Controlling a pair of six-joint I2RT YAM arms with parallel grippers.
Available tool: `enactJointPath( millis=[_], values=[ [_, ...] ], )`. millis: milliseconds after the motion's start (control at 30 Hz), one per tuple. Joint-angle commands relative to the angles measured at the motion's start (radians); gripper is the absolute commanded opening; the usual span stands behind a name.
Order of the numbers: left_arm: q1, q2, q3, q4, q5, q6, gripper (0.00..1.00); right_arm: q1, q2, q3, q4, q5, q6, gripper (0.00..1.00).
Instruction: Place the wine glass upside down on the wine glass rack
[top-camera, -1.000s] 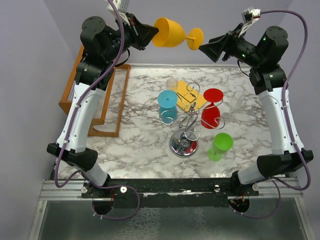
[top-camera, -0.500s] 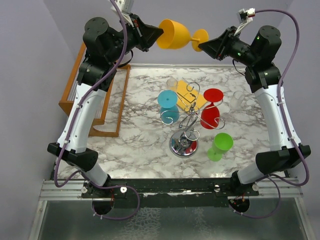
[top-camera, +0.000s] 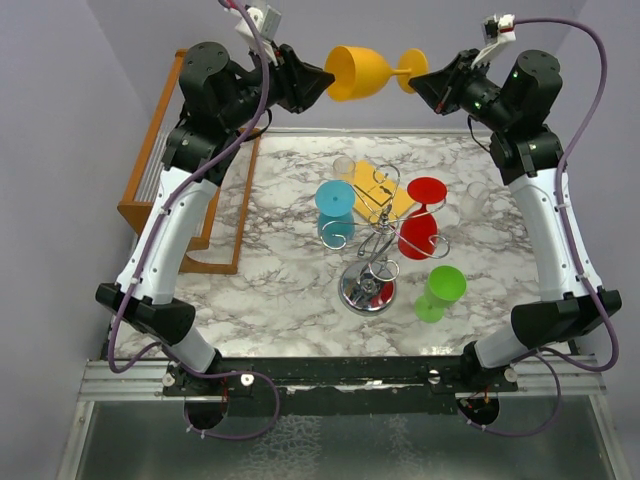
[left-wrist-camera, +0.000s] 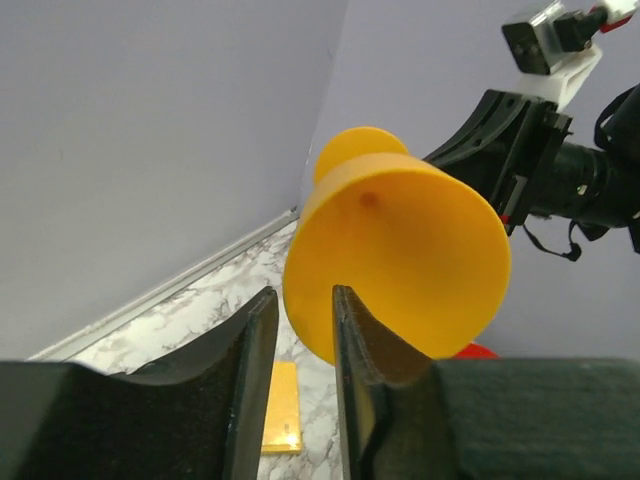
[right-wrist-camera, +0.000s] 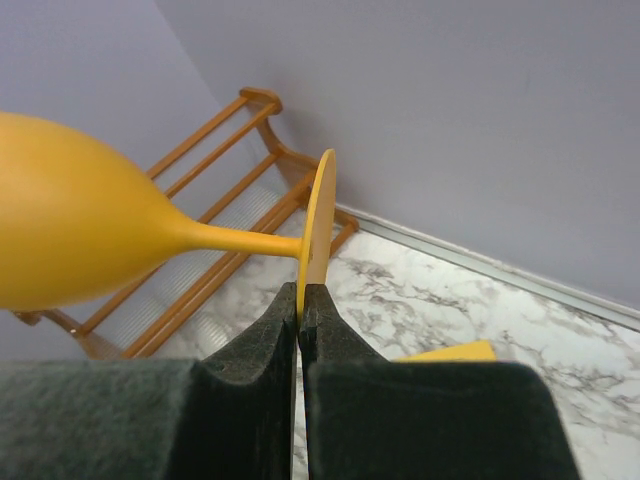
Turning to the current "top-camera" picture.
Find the yellow plastic wine glass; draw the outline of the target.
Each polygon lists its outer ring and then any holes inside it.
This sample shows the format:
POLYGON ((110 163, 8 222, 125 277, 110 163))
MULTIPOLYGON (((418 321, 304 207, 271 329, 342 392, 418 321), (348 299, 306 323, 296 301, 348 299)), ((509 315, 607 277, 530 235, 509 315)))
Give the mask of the yellow plastic wine glass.
POLYGON ((429 62, 421 50, 411 48, 403 53, 397 66, 392 67, 375 50, 341 45, 329 52, 324 70, 334 76, 334 82, 327 89, 328 96, 335 102, 347 102, 377 94, 392 77, 402 91, 414 94, 409 81, 427 74, 429 62))

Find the blue plastic wine glass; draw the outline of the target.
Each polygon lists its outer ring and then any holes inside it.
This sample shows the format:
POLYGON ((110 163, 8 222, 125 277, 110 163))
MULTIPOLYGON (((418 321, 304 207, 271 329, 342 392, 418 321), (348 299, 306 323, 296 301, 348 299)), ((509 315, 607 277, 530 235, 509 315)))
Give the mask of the blue plastic wine glass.
POLYGON ((319 238, 329 249, 344 248, 355 234, 355 193, 351 185, 342 180, 323 183, 315 193, 315 204, 319 238))

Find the red plastic wine glass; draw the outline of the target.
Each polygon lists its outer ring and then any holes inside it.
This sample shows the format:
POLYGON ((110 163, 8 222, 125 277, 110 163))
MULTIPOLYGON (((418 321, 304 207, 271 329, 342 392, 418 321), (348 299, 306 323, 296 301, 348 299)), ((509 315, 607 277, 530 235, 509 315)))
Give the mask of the red plastic wine glass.
POLYGON ((424 260, 436 249, 438 233, 436 220, 428 206, 442 206, 447 196, 446 185, 433 177, 419 177, 407 187, 409 197, 420 205, 402 222, 398 249, 412 260, 424 260))

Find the green plastic wine glass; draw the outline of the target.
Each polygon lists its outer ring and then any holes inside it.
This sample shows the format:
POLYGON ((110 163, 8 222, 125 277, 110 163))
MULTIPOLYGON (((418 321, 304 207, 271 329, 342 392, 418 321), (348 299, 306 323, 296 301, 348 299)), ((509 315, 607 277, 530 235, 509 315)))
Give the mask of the green plastic wine glass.
POLYGON ((434 268, 426 281, 423 294, 416 300, 414 311, 423 322, 436 323, 467 289, 464 274, 457 268, 441 265, 434 268))

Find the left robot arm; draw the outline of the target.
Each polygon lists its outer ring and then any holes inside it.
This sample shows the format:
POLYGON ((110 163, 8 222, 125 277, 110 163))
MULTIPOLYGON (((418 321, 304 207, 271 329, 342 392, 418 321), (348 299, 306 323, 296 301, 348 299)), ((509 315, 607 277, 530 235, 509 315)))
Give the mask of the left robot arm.
POLYGON ((124 270, 95 295, 114 315, 112 338, 122 322, 149 335, 185 367, 186 382, 202 395, 220 385, 221 355, 197 330, 195 308, 174 296, 187 247, 263 112, 279 105, 302 113, 335 80, 286 44, 273 59, 252 60, 247 71, 216 42, 186 52, 178 77, 183 108, 166 140, 151 212, 124 270))

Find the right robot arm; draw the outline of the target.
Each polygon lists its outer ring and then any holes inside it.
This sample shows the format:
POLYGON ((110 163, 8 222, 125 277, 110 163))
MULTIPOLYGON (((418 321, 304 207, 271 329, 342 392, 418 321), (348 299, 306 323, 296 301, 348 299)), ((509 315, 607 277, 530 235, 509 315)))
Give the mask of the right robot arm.
POLYGON ((558 60, 525 51, 498 86, 485 67, 473 66, 478 54, 464 50, 444 69, 409 82, 435 113, 464 110, 491 130, 490 156, 523 217, 537 266, 539 300, 515 306, 508 326, 465 348, 459 378, 472 391, 491 384, 495 369, 584 336, 622 306, 589 261, 571 209, 567 151, 545 123, 562 87, 558 60))

